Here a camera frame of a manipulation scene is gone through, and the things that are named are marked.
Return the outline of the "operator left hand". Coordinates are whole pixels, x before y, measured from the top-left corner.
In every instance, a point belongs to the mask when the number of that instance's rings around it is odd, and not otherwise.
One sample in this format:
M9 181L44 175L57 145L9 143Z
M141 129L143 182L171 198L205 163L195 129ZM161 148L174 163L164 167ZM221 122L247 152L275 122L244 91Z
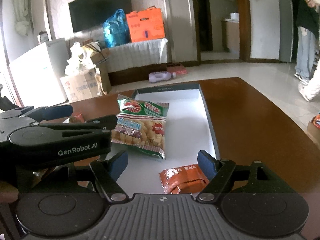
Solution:
M1 181L0 182L0 203L10 204L18 199L18 189L12 185Z

